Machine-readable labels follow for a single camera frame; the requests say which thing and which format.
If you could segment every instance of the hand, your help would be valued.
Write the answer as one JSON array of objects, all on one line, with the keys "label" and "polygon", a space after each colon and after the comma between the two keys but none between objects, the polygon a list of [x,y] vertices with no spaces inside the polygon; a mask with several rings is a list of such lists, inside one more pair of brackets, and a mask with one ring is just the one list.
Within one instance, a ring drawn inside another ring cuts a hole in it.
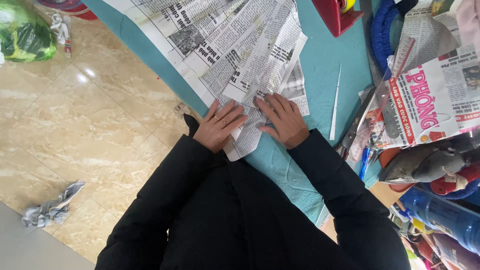
[{"label": "hand", "polygon": [[296,147],[310,135],[295,102],[286,100],[277,93],[273,94],[273,96],[267,94],[265,99],[272,105],[275,111],[263,100],[259,98],[255,100],[257,106],[272,121],[276,130],[269,126],[263,126],[259,128],[260,131],[267,132],[287,149]]},{"label": "hand", "polygon": [[229,103],[225,108],[215,115],[218,108],[218,99],[210,106],[207,116],[200,123],[193,139],[210,149],[214,154],[220,151],[230,141],[230,133],[240,127],[247,120],[243,115],[234,119],[243,111],[242,106],[235,107],[235,101]]}]

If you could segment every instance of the black jacket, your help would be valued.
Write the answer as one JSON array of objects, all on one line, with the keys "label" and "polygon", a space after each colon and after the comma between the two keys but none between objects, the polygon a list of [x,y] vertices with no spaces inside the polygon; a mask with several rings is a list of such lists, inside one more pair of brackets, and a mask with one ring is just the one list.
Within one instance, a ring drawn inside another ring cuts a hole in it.
[{"label": "black jacket", "polygon": [[318,130],[288,153],[335,217],[338,245],[265,175],[184,135],[113,229],[96,269],[410,269],[388,209]]}]

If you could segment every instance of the crumpled gray cloth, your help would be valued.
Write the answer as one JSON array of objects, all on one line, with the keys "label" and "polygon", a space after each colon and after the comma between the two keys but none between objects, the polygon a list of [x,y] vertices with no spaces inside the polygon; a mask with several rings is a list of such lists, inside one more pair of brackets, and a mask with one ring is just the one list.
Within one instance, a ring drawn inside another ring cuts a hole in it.
[{"label": "crumpled gray cloth", "polygon": [[78,180],[70,184],[67,189],[59,195],[59,200],[46,201],[42,205],[27,208],[22,217],[22,224],[25,227],[43,228],[53,220],[55,223],[61,223],[67,217],[68,206],[73,196],[77,194],[85,185],[85,181]]}]

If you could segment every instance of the blue pen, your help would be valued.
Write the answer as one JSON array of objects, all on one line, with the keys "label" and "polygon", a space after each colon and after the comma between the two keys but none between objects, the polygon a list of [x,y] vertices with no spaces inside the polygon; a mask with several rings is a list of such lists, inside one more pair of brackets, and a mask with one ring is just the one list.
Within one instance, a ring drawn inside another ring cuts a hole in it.
[{"label": "blue pen", "polygon": [[370,156],[370,147],[366,147],[363,150],[363,154],[361,157],[361,169],[360,169],[360,174],[359,177],[363,181],[363,178],[365,177],[365,172],[367,171],[367,165],[368,165],[368,157]]}]

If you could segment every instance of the red tape dispenser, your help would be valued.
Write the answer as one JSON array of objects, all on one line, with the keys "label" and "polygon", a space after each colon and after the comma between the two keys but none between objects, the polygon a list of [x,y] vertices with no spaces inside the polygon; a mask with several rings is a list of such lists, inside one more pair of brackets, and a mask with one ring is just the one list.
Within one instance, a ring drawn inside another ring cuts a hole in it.
[{"label": "red tape dispenser", "polygon": [[339,37],[363,16],[362,11],[354,11],[355,0],[312,0],[328,30]]}]

